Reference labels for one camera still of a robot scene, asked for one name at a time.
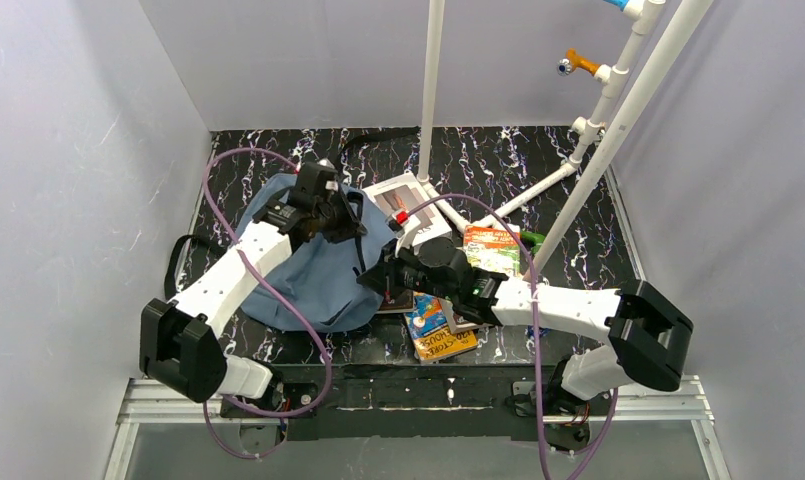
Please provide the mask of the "light blue student backpack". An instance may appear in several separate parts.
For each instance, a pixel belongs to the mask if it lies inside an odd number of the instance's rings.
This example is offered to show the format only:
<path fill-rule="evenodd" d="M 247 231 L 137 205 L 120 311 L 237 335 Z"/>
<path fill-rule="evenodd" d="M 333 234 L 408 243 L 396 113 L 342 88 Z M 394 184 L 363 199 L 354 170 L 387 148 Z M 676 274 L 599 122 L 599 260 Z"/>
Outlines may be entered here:
<path fill-rule="evenodd" d="M 342 147 L 336 158 L 351 153 L 356 147 L 419 133 L 419 127 L 388 129 L 356 136 Z M 284 193 L 286 187 L 294 186 L 295 174 L 277 173 L 261 187 L 250 201 L 238 224 L 238 236 L 252 216 L 273 197 Z M 382 292 L 357 283 L 356 279 L 376 265 L 382 248 L 395 240 L 394 232 L 386 224 L 385 214 L 367 194 L 353 187 L 345 187 L 354 213 L 366 227 L 366 235 L 354 240 L 332 244 L 321 236 L 303 244 L 284 263 L 269 274 L 267 282 L 311 323 L 318 333 L 339 333 L 356 330 L 366 325 L 384 302 Z M 170 256 L 164 279 L 164 296 L 167 300 L 176 295 L 176 271 L 179 255 L 184 244 L 193 241 L 196 246 L 206 247 L 222 255 L 225 247 L 214 240 L 199 235 L 184 235 L 176 241 Z M 292 312 L 263 286 L 255 288 L 241 304 L 244 314 L 264 325 L 282 331 L 305 331 L 304 325 Z"/>

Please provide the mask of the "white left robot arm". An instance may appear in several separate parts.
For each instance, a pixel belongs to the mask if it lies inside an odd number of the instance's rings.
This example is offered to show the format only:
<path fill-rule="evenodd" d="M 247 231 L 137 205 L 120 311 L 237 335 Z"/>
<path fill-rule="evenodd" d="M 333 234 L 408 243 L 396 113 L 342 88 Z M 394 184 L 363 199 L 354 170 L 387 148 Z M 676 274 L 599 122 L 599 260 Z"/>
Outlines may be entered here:
<path fill-rule="evenodd" d="M 216 394 L 263 398 L 274 374 L 256 361 L 223 352 L 219 338 L 226 324 L 260 278 L 316 235 L 339 243 L 365 232 L 331 163 L 303 165 L 294 185 L 270 198 L 201 278 L 144 307 L 141 371 L 197 403 Z"/>

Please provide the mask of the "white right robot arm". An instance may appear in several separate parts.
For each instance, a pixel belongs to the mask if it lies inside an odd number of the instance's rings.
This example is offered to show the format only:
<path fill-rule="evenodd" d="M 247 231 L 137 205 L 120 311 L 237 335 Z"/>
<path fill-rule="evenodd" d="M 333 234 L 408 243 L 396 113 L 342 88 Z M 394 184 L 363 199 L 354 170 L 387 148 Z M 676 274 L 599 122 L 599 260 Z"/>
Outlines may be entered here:
<path fill-rule="evenodd" d="M 390 241 L 357 281 L 382 295 L 411 290 L 446 299 L 455 313 L 479 325 L 538 326 L 600 342 L 558 364 L 545 393 L 562 402 L 583 403 L 631 383 L 676 391 L 694 330 L 688 316 L 647 281 L 603 290 L 533 285 L 472 265 L 447 239 L 418 250 Z"/>

